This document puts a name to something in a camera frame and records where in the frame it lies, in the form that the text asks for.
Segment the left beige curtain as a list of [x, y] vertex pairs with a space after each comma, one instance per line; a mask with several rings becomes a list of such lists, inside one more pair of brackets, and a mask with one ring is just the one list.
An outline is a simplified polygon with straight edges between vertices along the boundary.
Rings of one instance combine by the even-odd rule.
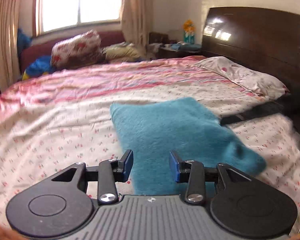
[[17, 33], [35, 34], [35, 0], [0, 0], [0, 90], [15, 83], [21, 70], [17, 53]]

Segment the pink cherry print bedsheet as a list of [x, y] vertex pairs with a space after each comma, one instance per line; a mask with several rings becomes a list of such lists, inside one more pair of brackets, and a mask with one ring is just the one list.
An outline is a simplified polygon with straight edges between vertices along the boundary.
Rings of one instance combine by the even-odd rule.
[[144, 105], [191, 97], [217, 116], [269, 100], [197, 67], [202, 56], [64, 70], [0, 96], [0, 224], [19, 192], [77, 162], [117, 159], [112, 103]]

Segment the blue clothing pile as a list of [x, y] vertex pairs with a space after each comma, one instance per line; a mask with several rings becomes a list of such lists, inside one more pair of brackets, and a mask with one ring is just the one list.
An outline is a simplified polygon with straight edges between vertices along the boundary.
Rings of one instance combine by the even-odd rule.
[[28, 80], [34, 77], [52, 74], [56, 71], [57, 69], [51, 65], [51, 56], [41, 56], [25, 69], [21, 79]]

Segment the dark nightstand with clutter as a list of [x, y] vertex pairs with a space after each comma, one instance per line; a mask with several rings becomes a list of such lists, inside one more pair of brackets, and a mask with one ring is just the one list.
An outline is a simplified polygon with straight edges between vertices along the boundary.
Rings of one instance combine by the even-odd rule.
[[183, 58], [202, 54], [200, 44], [170, 40], [167, 34], [150, 32], [148, 42], [147, 53], [151, 59]]

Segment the right beige curtain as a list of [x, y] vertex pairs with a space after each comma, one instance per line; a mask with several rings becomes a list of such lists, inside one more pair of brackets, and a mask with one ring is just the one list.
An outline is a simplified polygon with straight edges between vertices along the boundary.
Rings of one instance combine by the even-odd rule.
[[146, 46], [153, 25], [153, 0], [122, 0], [120, 21], [126, 41]]

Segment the floral white pillow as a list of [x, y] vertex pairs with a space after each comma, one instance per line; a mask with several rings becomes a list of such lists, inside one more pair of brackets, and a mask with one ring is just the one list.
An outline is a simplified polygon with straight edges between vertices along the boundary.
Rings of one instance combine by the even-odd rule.
[[286, 85], [276, 77], [251, 70], [223, 56], [203, 59], [195, 65], [221, 75], [254, 94], [264, 96], [270, 100], [278, 99], [288, 92]]

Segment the beige curtain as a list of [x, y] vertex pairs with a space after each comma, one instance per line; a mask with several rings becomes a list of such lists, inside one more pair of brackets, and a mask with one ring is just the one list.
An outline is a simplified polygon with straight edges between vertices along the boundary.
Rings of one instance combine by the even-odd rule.
[[153, 0], [122, 0], [120, 21], [126, 41], [146, 46], [153, 25]]
[[35, 34], [35, 0], [0, 0], [0, 90], [15, 83], [21, 70], [17, 53], [17, 33]]

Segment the teal fuzzy sweater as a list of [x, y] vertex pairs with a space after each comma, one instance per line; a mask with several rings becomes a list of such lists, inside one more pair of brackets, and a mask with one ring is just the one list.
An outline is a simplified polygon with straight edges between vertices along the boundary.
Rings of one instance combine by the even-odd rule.
[[168, 164], [171, 151], [207, 167], [227, 163], [253, 177], [266, 168], [264, 158], [193, 98], [146, 105], [113, 103], [110, 114], [122, 149], [133, 151], [130, 175], [137, 195], [185, 190], [185, 184], [173, 180]]

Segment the dark wooden headboard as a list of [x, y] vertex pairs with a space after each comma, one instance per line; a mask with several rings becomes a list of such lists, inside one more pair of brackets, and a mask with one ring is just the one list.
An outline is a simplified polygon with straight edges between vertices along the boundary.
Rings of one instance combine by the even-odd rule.
[[300, 132], [300, 15], [264, 8], [210, 8], [202, 54], [224, 56], [282, 81], [285, 114]]

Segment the olive yellow pillow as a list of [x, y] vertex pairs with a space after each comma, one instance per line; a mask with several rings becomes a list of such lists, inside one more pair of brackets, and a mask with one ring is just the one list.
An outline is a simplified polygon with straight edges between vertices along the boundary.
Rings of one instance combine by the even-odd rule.
[[104, 47], [102, 52], [108, 62], [135, 62], [144, 58], [143, 50], [128, 42]]

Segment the red floral rolled quilt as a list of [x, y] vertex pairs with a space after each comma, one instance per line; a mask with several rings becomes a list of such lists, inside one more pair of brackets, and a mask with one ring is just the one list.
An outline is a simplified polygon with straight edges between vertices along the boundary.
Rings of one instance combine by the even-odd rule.
[[57, 69], [83, 67], [103, 60], [101, 38], [97, 31], [56, 43], [51, 50], [51, 65]]

